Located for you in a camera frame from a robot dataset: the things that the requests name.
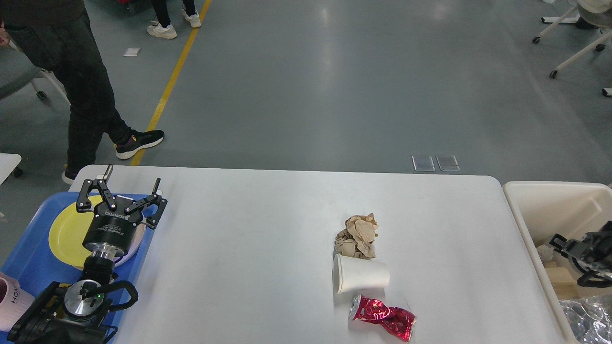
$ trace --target white table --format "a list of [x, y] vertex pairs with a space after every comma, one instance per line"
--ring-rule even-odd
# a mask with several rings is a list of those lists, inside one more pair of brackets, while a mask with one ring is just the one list
[[417, 316], [411, 343], [564, 342], [491, 177], [115, 166], [108, 185], [156, 177], [168, 207], [115, 343], [400, 343], [332, 292], [335, 235], [369, 212], [391, 280], [364, 295]]
[[21, 156], [18, 154], [0, 153], [0, 184], [10, 176], [20, 161]]

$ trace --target white paper cup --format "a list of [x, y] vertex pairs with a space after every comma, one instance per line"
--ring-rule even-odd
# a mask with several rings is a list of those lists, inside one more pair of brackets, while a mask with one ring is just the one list
[[336, 293], [361, 289], [384, 288], [389, 285], [389, 267], [385, 263], [343, 256], [334, 256], [334, 289]]
[[34, 302], [14, 279], [0, 275], [0, 331], [8, 332]]

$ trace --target robotic arm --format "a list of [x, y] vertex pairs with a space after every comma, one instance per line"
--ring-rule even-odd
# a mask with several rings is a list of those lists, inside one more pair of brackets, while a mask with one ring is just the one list
[[579, 286], [612, 286], [612, 221], [597, 232], [586, 233], [579, 241], [555, 234], [549, 244], [583, 274], [578, 279]]
[[[166, 208], [167, 200], [158, 192], [157, 178], [151, 194], [135, 201], [114, 196], [106, 187], [113, 171], [109, 165], [100, 179], [83, 182], [76, 201], [76, 211], [93, 212], [83, 247], [91, 251], [85, 259], [83, 273], [76, 283], [52, 282], [15, 323], [7, 339], [17, 344], [104, 344], [115, 335], [116, 327], [103, 325], [107, 314], [131, 307], [138, 300], [136, 288], [128, 281], [115, 281], [114, 259], [128, 253], [136, 232], [143, 223], [155, 229]], [[102, 202], [93, 206], [89, 193], [97, 190]], [[143, 211], [156, 205], [157, 211], [144, 218]], [[126, 290], [130, 299], [113, 304], [108, 297]]]

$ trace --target plate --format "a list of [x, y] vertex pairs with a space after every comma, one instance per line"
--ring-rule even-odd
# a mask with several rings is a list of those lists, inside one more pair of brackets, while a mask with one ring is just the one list
[[[98, 204], [102, 202], [102, 197], [91, 196], [89, 200], [92, 204]], [[76, 203], [72, 203], [59, 213], [49, 230], [49, 248], [57, 259], [79, 270], [83, 269], [85, 258], [91, 255], [91, 252], [83, 247], [83, 239], [93, 218], [93, 212], [77, 212]], [[143, 240], [145, 228], [142, 223], [136, 227], [130, 250], [125, 256], [115, 258], [116, 267], [136, 253]]]

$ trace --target white sneaker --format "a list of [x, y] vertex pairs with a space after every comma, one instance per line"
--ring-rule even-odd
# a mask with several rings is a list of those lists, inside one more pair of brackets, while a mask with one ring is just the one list
[[187, 15], [187, 12], [185, 12], [185, 9], [183, 9], [183, 17], [185, 17], [185, 20], [192, 25], [192, 28], [199, 28], [202, 26], [202, 22], [200, 22], [200, 15], [198, 14], [197, 10], [195, 11], [194, 15]]
[[147, 27], [147, 32], [154, 37], [161, 37], [166, 39], [176, 38], [176, 31], [174, 30], [174, 26], [172, 26], [172, 24], [168, 25], [167, 28], [164, 28], [160, 24], [157, 24], [155, 26], [149, 25]]

